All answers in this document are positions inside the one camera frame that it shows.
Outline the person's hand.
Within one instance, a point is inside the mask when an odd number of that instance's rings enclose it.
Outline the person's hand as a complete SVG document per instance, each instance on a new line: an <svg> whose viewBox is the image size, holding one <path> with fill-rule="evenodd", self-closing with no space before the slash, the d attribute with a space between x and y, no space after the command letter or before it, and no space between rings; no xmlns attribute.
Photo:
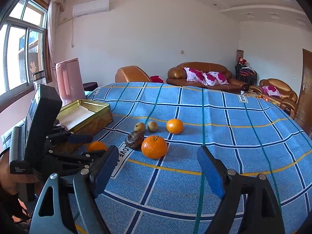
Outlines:
<svg viewBox="0 0 312 234"><path fill-rule="evenodd" d="M44 184L34 174L11 174L9 155L9 151L3 151L3 155L1 156L1 187L4 191L15 195L18 193L18 184L34 183L35 194L39 195Z"/></svg>

